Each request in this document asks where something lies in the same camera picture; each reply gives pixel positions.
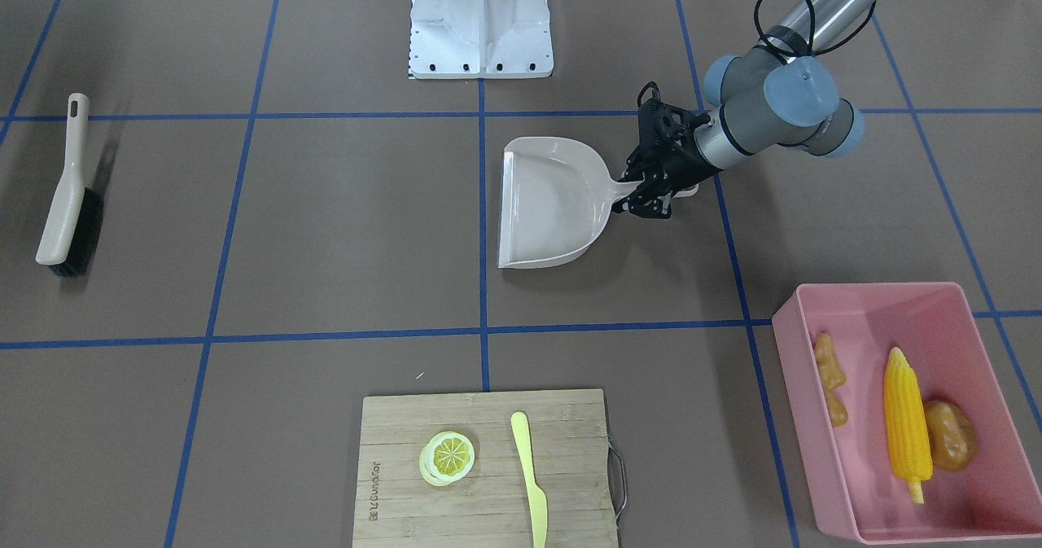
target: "brush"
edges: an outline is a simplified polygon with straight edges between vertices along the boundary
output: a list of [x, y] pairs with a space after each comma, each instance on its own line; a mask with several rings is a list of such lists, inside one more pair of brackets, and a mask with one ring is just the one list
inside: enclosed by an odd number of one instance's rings
[[65, 169], [36, 250], [36, 263], [48, 266], [63, 277], [86, 272], [101, 232], [103, 200], [83, 181], [83, 145], [90, 106], [91, 100], [85, 95], [69, 96]]

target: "knife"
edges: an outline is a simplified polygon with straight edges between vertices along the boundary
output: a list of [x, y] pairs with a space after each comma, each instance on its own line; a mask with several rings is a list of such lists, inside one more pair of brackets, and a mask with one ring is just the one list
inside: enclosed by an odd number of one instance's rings
[[528, 432], [528, 415], [524, 412], [514, 412], [511, 416], [511, 429], [514, 430], [514, 444], [518, 447], [521, 457], [521, 471], [524, 473], [525, 492], [528, 495], [528, 514], [531, 517], [532, 548], [546, 548], [546, 494], [536, 484], [536, 467], [531, 462], [531, 433]]

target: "blue tape line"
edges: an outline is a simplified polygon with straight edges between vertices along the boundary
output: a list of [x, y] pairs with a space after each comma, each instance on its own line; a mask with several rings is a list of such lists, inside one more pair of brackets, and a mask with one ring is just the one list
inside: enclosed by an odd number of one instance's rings
[[184, 496], [184, 479], [189, 473], [189, 458], [192, 456], [192, 442], [195, 440], [195, 426], [199, 418], [199, 403], [202, 400], [202, 385], [206, 378], [206, 366], [209, 363], [209, 343], [202, 345], [199, 355], [199, 370], [196, 373], [196, 384], [192, 392], [192, 408], [189, 410], [189, 423], [184, 429], [184, 444], [181, 446], [181, 460], [177, 466], [177, 481], [174, 483], [174, 499], [170, 504], [170, 521], [167, 523], [167, 537], [164, 548], [174, 545], [174, 532], [177, 531], [177, 518], [181, 512], [181, 498]]
[[717, 206], [720, 208], [720, 219], [723, 222], [723, 236], [727, 242], [727, 254], [730, 256], [730, 269], [735, 274], [735, 284], [738, 285], [738, 304], [742, 308], [742, 318], [747, 322], [752, 318], [749, 314], [749, 302], [745, 297], [745, 281], [742, 280], [742, 268], [738, 265], [738, 250], [735, 248], [735, 233], [730, 229], [730, 217], [727, 215], [727, 202], [723, 196], [723, 183], [720, 176], [713, 177], [717, 192]]
[[1017, 380], [1020, 381], [1020, 389], [1023, 391], [1024, 398], [1027, 400], [1027, 405], [1031, 406], [1032, 414], [1035, 416], [1035, 423], [1038, 426], [1039, 431], [1042, 432], [1042, 416], [1039, 414], [1038, 404], [1035, 403], [1035, 395], [1032, 393], [1031, 384], [1027, 383], [1027, 378], [1024, 378], [1023, 370], [1020, 368], [1020, 362], [1017, 359], [1017, 354], [1013, 350], [1013, 345], [1010, 343], [1009, 337], [1006, 334], [1006, 328], [1002, 326], [997, 307], [995, 307], [995, 301], [991, 296], [991, 291], [988, 289], [988, 283], [984, 278], [984, 273], [981, 270], [976, 256], [973, 254], [973, 248], [970, 245], [966, 229], [963, 228], [963, 222], [959, 217], [959, 211], [956, 210], [954, 202], [948, 192], [948, 185], [945, 183], [944, 177], [941, 174], [941, 169], [940, 166], [938, 166], [937, 158], [935, 158], [934, 150], [929, 147], [929, 140], [926, 139], [926, 131], [922, 128], [922, 123], [919, 122], [919, 115], [916, 114], [918, 110], [916, 110], [915, 105], [912, 103], [912, 96], [909, 95], [908, 88], [904, 85], [904, 78], [901, 77], [900, 69], [898, 69], [894, 54], [890, 50], [890, 45], [887, 43], [886, 35], [883, 33], [883, 25], [879, 22], [878, 15], [872, 17], [872, 22], [875, 25], [875, 31], [879, 33], [879, 41], [883, 43], [883, 50], [887, 52], [887, 58], [890, 61], [890, 67], [893, 70], [894, 76], [897, 78], [897, 84], [898, 88], [901, 89], [901, 95], [904, 96], [904, 103], [907, 103], [909, 110], [911, 110], [912, 121], [915, 122], [916, 131], [919, 132], [919, 140], [922, 141], [922, 147], [926, 150], [926, 158], [929, 159], [931, 169], [934, 170], [934, 177], [937, 177], [937, 183], [939, 188], [941, 188], [941, 195], [944, 196], [944, 202], [948, 205], [948, 211], [949, 215], [951, 215], [952, 222], [959, 232], [959, 239], [963, 241], [963, 247], [966, 250], [967, 257], [970, 259], [970, 266], [973, 267], [973, 273], [981, 284], [981, 292], [984, 294], [985, 302], [988, 304], [988, 309], [994, 315], [995, 326], [1002, 339], [1002, 345], [1006, 347], [1007, 355], [1009, 355], [1010, 363], [1013, 365], [1013, 371], [1017, 375]]
[[36, 67], [40, 51], [44, 48], [44, 43], [47, 41], [47, 33], [51, 31], [51, 25], [54, 24], [54, 18], [57, 16], [58, 6], [60, 5], [61, 0], [54, 0], [51, 5], [51, 11], [47, 15], [47, 21], [44, 21], [44, 28], [40, 32], [40, 40], [36, 40], [36, 47], [33, 47], [32, 54], [29, 57], [29, 65], [25, 66], [25, 72], [22, 73], [22, 81], [19, 81], [18, 91], [15, 92], [15, 100], [11, 100], [10, 109], [7, 110], [7, 121], [4, 121], [3, 128], [0, 128], [0, 145], [3, 145], [3, 141], [7, 139], [11, 118], [18, 114], [18, 106], [22, 103], [22, 96], [25, 95], [26, 85], [29, 85], [29, 78], [32, 77], [32, 70]]
[[[695, 88], [695, 98], [698, 100], [698, 109], [705, 110], [702, 102], [702, 93], [698, 82], [698, 69], [695, 65], [695, 54], [691, 47], [691, 39], [688, 35], [688, 23], [684, 15], [684, 2], [676, 0], [676, 11], [680, 17], [680, 31], [684, 33], [684, 45], [688, 52], [688, 65], [691, 69], [691, 80]], [[735, 285], [738, 290], [738, 300], [742, 308], [742, 321], [745, 326], [745, 334], [749, 343], [749, 352], [752, 355], [753, 369], [756, 374], [756, 385], [760, 389], [760, 403], [764, 410], [764, 422], [767, 424], [767, 434], [770, 438], [771, 453], [774, 457], [774, 471], [777, 474], [778, 488], [782, 491], [782, 502], [785, 506], [786, 519], [789, 522], [789, 538], [794, 548], [800, 548], [799, 532], [796, 529], [796, 516], [792, 509], [792, 500], [789, 497], [789, 483], [785, 474], [785, 463], [782, 460], [782, 451], [777, 442], [777, 432], [774, 428], [774, 416], [771, 412], [770, 398], [767, 395], [767, 383], [764, 380], [763, 370], [760, 364], [760, 351], [756, 347], [756, 338], [752, 332], [753, 321], [749, 314], [749, 304], [745, 294], [745, 284], [742, 281], [742, 269], [738, 263], [738, 252], [735, 248], [735, 238], [730, 228], [730, 219], [727, 215], [727, 204], [724, 199], [723, 185], [720, 177], [715, 176], [713, 183], [716, 185], [717, 202], [720, 207], [720, 221], [723, 224], [723, 231], [727, 241], [727, 252], [730, 256], [731, 270], [735, 274]]]
[[900, 70], [897, 69], [897, 61], [894, 59], [894, 54], [890, 51], [890, 45], [887, 43], [886, 35], [883, 33], [883, 26], [879, 24], [879, 18], [876, 17], [876, 15], [873, 15], [872, 22], [875, 25], [875, 31], [879, 33], [879, 41], [883, 43], [883, 50], [886, 51], [887, 58], [890, 61], [890, 69], [893, 70], [894, 76], [897, 78], [897, 85], [901, 89], [901, 95], [904, 96], [904, 103], [909, 106], [912, 122], [915, 124], [916, 131], [919, 132], [919, 141], [922, 142], [922, 147], [926, 150], [926, 158], [929, 161], [931, 170], [934, 170], [934, 177], [937, 178], [937, 184], [941, 188], [941, 195], [944, 196], [944, 202], [948, 206], [948, 214], [951, 215], [952, 222], [956, 224], [956, 229], [959, 232], [959, 239], [962, 241], [966, 254], [970, 259], [970, 266], [973, 267], [973, 273], [977, 278], [977, 283], [981, 284], [981, 291], [984, 293], [985, 302], [988, 304], [988, 309], [994, 312], [995, 302], [988, 289], [988, 283], [984, 278], [984, 274], [981, 272], [981, 266], [977, 265], [976, 256], [973, 254], [973, 248], [970, 247], [970, 241], [966, 235], [966, 229], [963, 228], [963, 222], [959, 217], [959, 211], [956, 210], [956, 203], [952, 202], [951, 195], [948, 192], [948, 185], [944, 181], [940, 167], [938, 167], [937, 158], [934, 157], [934, 150], [929, 147], [929, 140], [926, 139], [926, 131], [922, 128], [922, 122], [919, 122], [919, 117], [916, 115], [915, 105], [912, 103], [912, 96], [909, 95], [908, 88], [904, 85], [904, 78], [901, 77]]
[[1042, 114], [1042, 107], [960, 107], [960, 109], [920, 109], [917, 107], [915, 111], [917, 114]]
[[684, 35], [684, 48], [688, 51], [688, 69], [691, 70], [691, 81], [695, 84], [695, 102], [698, 102], [698, 109], [705, 110], [705, 102], [702, 100], [702, 85], [698, 81], [698, 69], [695, 67], [695, 52], [691, 47], [691, 35], [688, 35], [688, 19], [684, 15], [684, 2], [676, 2], [676, 15], [680, 19], [680, 33]]
[[495, 110], [486, 111], [485, 117], [637, 117], [637, 110]]
[[481, 391], [492, 391], [492, 369], [489, 365], [489, 331], [481, 331]]
[[782, 503], [785, 504], [786, 519], [789, 521], [789, 538], [792, 540], [794, 548], [800, 548], [799, 532], [796, 529], [796, 516], [792, 508], [792, 498], [789, 495], [789, 481], [785, 474], [785, 462], [782, 460], [782, 447], [778, 445], [777, 431], [774, 428], [774, 412], [771, 410], [770, 396], [767, 393], [767, 381], [764, 378], [764, 369], [760, 363], [760, 348], [756, 345], [755, 333], [752, 326], [745, 326], [745, 337], [748, 338], [749, 348], [752, 351], [752, 370], [756, 374], [756, 385], [760, 389], [760, 405], [764, 410], [764, 420], [767, 422], [767, 435], [771, 441], [771, 455], [774, 457], [774, 474], [778, 478], [778, 487], [782, 488]]
[[215, 335], [215, 344], [243, 343], [301, 343], [302, 341], [364, 341], [372, 338], [428, 338], [467, 337], [480, 333], [478, 326], [471, 328], [419, 328], [405, 330], [355, 330], [345, 332], [300, 332], [300, 333], [227, 333]]
[[488, 215], [489, 207], [486, 203], [488, 192], [486, 189], [486, 133], [485, 133], [485, 78], [477, 80], [477, 199], [478, 199], [478, 251], [477, 251], [477, 277], [478, 277], [478, 300], [480, 306], [481, 326], [481, 391], [491, 391], [491, 370], [489, 369], [489, 272], [488, 272]]
[[262, 111], [260, 121], [292, 118], [476, 118], [476, 111]]
[[739, 328], [744, 319], [706, 319], [690, 322], [629, 322], [614, 324], [548, 324], [536, 326], [489, 326], [489, 333], [610, 332], [616, 330], [674, 330], [686, 328]]
[[720, 176], [713, 178], [716, 185], [717, 202], [720, 207], [720, 219], [723, 222], [724, 239], [727, 242], [727, 254], [730, 256], [730, 267], [735, 274], [735, 284], [738, 285], [738, 302], [742, 308], [742, 318], [745, 319], [745, 335], [749, 342], [749, 351], [752, 352], [752, 367], [756, 374], [756, 385], [760, 389], [760, 404], [764, 410], [764, 421], [767, 423], [767, 437], [771, 443], [771, 454], [774, 457], [774, 472], [777, 474], [778, 487], [782, 490], [782, 503], [785, 504], [786, 519], [789, 522], [789, 538], [794, 548], [800, 548], [799, 531], [796, 529], [796, 515], [792, 508], [792, 500], [789, 496], [789, 483], [785, 474], [785, 463], [782, 460], [782, 450], [778, 445], [777, 429], [774, 427], [774, 412], [771, 410], [770, 398], [767, 394], [767, 381], [764, 378], [763, 367], [760, 363], [760, 348], [756, 345], [755, 333], [752, 332], [752, 319], [749, 315], [748, 299], [745, 294], [745, 283], [742, 280], [742, 269], [738, 263], [738, 251], [735, 248], [735, 235], [730, 228], [730, 218], [727, 215], [727, 202], [724, 198], [723, 184]]
[[[863, 114], [911, 114], [907, 107], [872, 107]], [[917, 109], [916, 114], [1042, 114], [1042, 107], [965, 107], [965, 109]], [[257, 114], [93, 114], [90, 121], [291, 121], [292, 119], [344, 118], [479, 118], [477, 111], [258, 111]], [[486, 118], [637, 117], [637, 110], [486, 110]], [[0, 117], [11, 122], [64, 122], [64, 114], [35, 117]]]
[[155, 347], [156, 345], [201, 345], [204, 337], [167, 338], [97, 338], [97, 340], [74, 341], [23, 341], [22, 343], [0, 343], [0, 351], [25, 351], [31, 349], [90, 349], [97, 347]]
[[1006, 333], [1006, 326], [1002, 325], [1002, 321], [998, 317], [995, 318], [995, 328], [998, 329], [998, 335], [1002, 340], [1003, 347], [1006, 347], [1006, 354], [1010, 357], [1010, 364], [1013, 365], [1013, 372], [1017, 374], [1017, 381], [1020, 382], [1020, 389], [1023, 390], [1024, 398], [1027, 399], [1027, 406], [1032, 408], [1032, 416], [1035, 417], [1035, 425], [1038, 426], [1039, 432], [1042, 432], [1042, 414], [1039, 414], [1039, 406], [1035, 402], [1032, 388], [1027, 384], [1024, 371], [1020, 368], [1020, 359], [1017, 358], [1017, 353], [1013, 351], [1013, 344], [1010, 343], [1010, 337]]
[[1039, 318], [1042, 317], [1042, 310], [1004, 310], [995, 312], [998, 318]]
[[210, 302], [209, 318], [206, 322], [206, 341], [199, 356], [199, 373], [196, 376], [195, 391], [192, 394], [192, 408], [189, 412], [189, 423], [184, 431], [184, 446], [181, 449], [181, 462], [177, 469], [177, 482], [174, 487], [174, 498], [170, 506], [170, 520], [167, 523], [165, 548], [172, 548], [174, 534], [177, 531], [177, 518], [180, 514], [181, 496], [184, 493], [184, 479], [188, 476], [189, 459], [192, 456], [192, 442], [195, 438], [195, 427], [199, 418], [199, 403], [206, 380], [206, 367], [209, 363], [209, 351], [213, 343], [214, 329], [217, 326], [217, 315], [221, 303], [221, 293], [224, 289], [225, 270], [228, 266], [228, 254], [231, 251], [231, 239], [235, 228], [235, 217], [239, 211], [239, 199], [243, 191], [243, 178], [246, 174], [246, 163], [249, 159], [250, 143], [253, 139], [255, 115], [260, 103], [260, 91], [264, 88], [264, 74], [268, 66], [268, 52], [271, 51], [271, 40], [275, 32], [275, 19], [278, 15], [279, 0], [272, 0], [268, 17], [268, 29], [265, 33], [264, 48], [260, 51], [260, 65], [257, 67], [256, 84], [253, 88], [253, 99], [250, 103], [250, 118], [246, 122], [246, 132], [243, 139], [243, 150], [239, 157], [239, 172], [235, 174], [235, 188], [231, 195], [231, 206], [228, 210], [228, 224], [224, 231], [224, 244], [221, 248], [221, 258], [217, 267], [217, 278], [214, 281], [214, 298]]

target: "cutting board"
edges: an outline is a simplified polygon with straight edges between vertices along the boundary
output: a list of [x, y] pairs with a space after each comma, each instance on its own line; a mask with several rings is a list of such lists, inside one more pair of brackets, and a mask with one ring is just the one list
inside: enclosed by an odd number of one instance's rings
[[[528, 415], [536, 481], [549, 506], [547, 548], [618, 548], [601, 390], [366, 398], [354, 548], [531, 548], [511, 430], [518, 410]], [[469, 438], [476, 459], [466, 477], [436, 488], [421, 478], [419, 458], [443, 430]]]

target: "corn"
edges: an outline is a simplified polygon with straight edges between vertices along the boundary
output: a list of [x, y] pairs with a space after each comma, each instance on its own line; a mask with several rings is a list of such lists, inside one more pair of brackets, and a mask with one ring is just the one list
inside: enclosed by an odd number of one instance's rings
[[919, 380], [904, 358], [904, 352], [897, 347], [890, 351], [887, 373], [883, 378], [883, 409], [887, 420], [890, 468], [908, 481], [912, 501], [922, 503], [921, 481], [934, 476], [929, 434], [926, 432]]

